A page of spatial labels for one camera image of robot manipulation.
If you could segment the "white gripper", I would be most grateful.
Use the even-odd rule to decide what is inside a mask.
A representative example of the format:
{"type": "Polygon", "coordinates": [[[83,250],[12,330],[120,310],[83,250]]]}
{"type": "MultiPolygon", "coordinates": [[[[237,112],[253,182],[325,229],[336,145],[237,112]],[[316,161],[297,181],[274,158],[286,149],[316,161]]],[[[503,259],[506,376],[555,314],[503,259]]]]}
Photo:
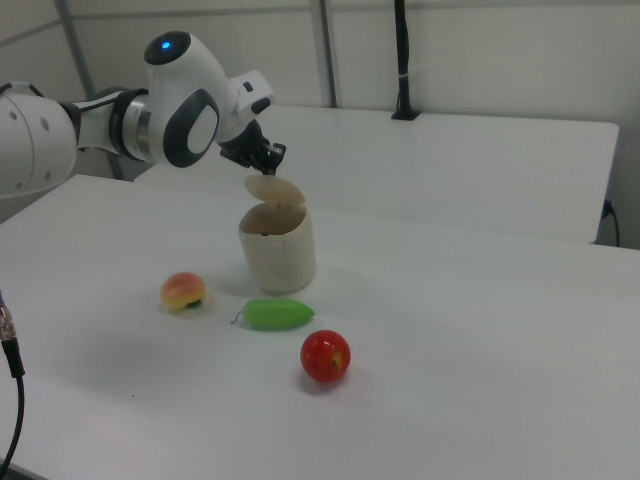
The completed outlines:
{"type": "Polygon", "coordinates": [[[245,168],[275,175],[286,146],[270,144],[262,134],[257,116],[271,105],[273,90],[257,70],[227,78],[218,75],[218,145],[221,154],[245,168]]]}

